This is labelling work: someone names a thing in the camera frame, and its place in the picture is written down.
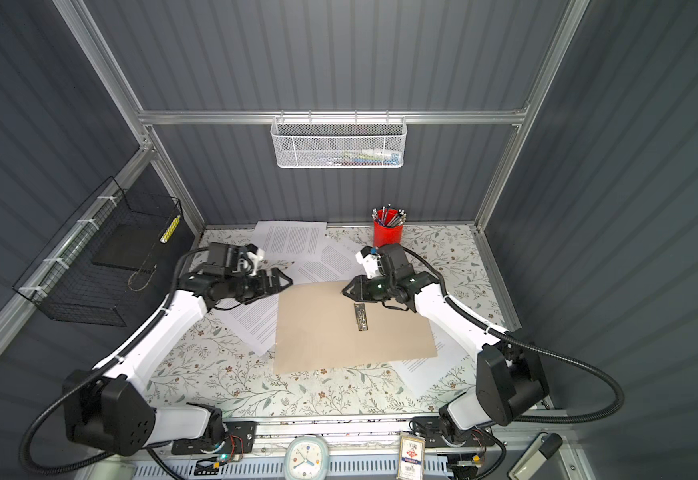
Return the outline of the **large front printed sheet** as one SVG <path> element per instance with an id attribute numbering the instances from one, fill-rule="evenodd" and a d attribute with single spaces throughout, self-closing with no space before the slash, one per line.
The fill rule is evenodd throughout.
<path id="1" fill-rule="evenodd" d="M 414 398 L 458 392 L 474 382 L 475 362 L 440 327 L 431 323 L 436 355 L 390 365 Z"/>

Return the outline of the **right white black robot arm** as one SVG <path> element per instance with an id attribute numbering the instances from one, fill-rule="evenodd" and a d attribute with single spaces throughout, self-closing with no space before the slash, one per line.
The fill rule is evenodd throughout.
<path id="1" fill-rule="evenodd" d="M 398 309 L 417 313 L 454 339 L 475 361 L 475 385 L 439 410 L 440 435 L 458 442 L 474 427 L 506 426 L 549 394 L 538 353 L 496 337 L 506 330 L 478 326 L 472 312 L 442 291 L 443 282 L 426 272 L 394 279 L 359 275 L 342 294 L 356 303 L 394 300 Z"/>

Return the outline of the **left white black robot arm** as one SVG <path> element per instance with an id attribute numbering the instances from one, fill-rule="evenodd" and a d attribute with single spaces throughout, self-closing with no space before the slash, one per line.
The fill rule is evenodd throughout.
<path id="1" fill-rule="evenodd" d="M 147 384 L 183 335 L 216 304 L 232 299 L 239 306 L 277 295 L 293 281 L 280 269 L 252 275 L 190 272 L 172 286 L 163 305 L 112 354 L 88 372 L 65 380 L 63 402 L 68 440 L 108 453 L 130 456 L 175 440 L 224 444 L 227 433 L 220 409 L 188 403 L 152 407 Z"/>

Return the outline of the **brown kraft paper folder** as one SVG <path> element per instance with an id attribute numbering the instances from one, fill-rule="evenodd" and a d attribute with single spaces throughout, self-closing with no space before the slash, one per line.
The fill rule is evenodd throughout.
<path id="1" fill-rule="evenodd" d="M 367 303 L 367 328 L 361 331 L 355 303 L 342 295 L 343 287 L 342 282 L 302 284 L 278 296 L 276 374 L 437 355 L 429 320 L 411 311 Z"/>

